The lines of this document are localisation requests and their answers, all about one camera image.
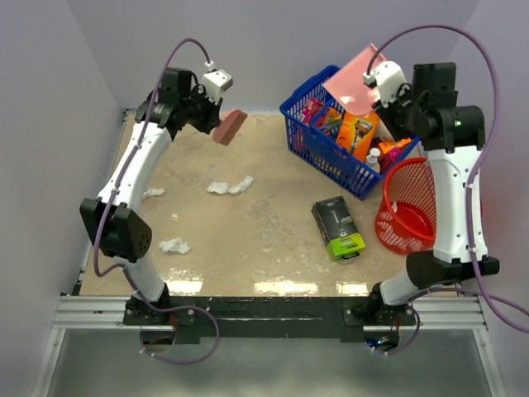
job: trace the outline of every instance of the white wall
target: white wall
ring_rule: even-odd
[[[0,2],[0,395],[26,396],[120,112],[64,0]]]
[[[487,278],[491,293],[529,307],[529,117],[527,116],[527,0],[482,0],[467,29],[489,49],[498,68],[503,111],[499,138],[482,173],[484,233],[492,256],[500,259],[500,274]],[[461,103],[477,104],[492,118],[492,88],[484,61],[462,38],[450,59],[458,65]],[[501,309],[529,327],[518,312]],[[529,335],[512,330],[485,310],[493,349],[512,397],[529,395]]]
[[[370,41],[424,22],[466,25],[479,0],[67,0],[120,105],[136,108],[174,44],[200,41],[232,74],[226,105],[275,110],[328,64],[343,65]],[[444,60],[456,37],[410,36],[385,52],[411,72],[414,61]],[[190,46],[176,64],[202,70]]]

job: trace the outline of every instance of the basket rim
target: basket rim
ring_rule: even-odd
[[[391,202],[389,201],[389,182],[391,181],[391,177],[393,174],[400,170],[402,167],[410,164],[422,164],[426,161],[426,157],[415,157],[412,159],[406,159],[402,160],[399,163],[397,163],[386,175],[386,178],[384,179],[384,187],[382,190],[382,197],[386,204],[386,207],[391,214],[391,216],[398,222],[398,224],[402,227],[404,227],[408,232],[412,233],[414,236],[417,236],[418,238],[421,238],[422,240],[426,240],[427,242],[435,242],[436,237],[435,236],[428,236],[426,234],[422,234],[420,232],[417,232],[412,227],[409,227],[398,215],[393,211],[393,206],[391,205]]]

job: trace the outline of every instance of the white bottle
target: white bottle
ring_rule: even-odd
[[[374,147],[369,151],[369,154],[365,158],[365,164],[376,173],[380,172],[379,157],[380,149]]]

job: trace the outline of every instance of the table surface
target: table surface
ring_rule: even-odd
[[[118,159],[131,135],[126,122]],[[207,192],[212,181],[254,183],[242,194]],[[404,268],[405,257],[386,249],[374,234],[382,197],[379,184],[360,201],[288,150],[284,117],[252,114],[229,146],[184,128],[164,154],[150,187],[159,197],[141,205],[153,230],[150,254],[171,294],[224,296],[363,295]],[[316,201],[342,195],[365,240],[361,255],[331,261],[311,214]],[[186,254],[164,253],[163,240],[182,237]],[[100,266],[111,265],[103,257]],[[120,271],[103,279],[93,273],[92,257],[83,295],[129,295]]]

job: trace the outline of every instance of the white crumpled paper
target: white crumpled paper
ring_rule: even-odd
[[[146,192],[143,193],[143,199],[150,196],[161,196],[165,193],[165,189],[157,189],[157,188],[148,188]]]
[[[226,182],[214,181],[207,187],[207,191],[209,193],[217,193],[217,194],[226,194],[226,193],[239,194],[247,190],[253,181],[254,179],[249,175],[247,175],[242,180],[242,182],[240,182],[239,184],[234,184],[233,186],[230,186]]]
[[[166,242],[160,242],[158,247],[162,252],[178,252],[179,254],[185,254],[191,250],[191,247],[187,242],[182,240],[180,237],[168,240]]]

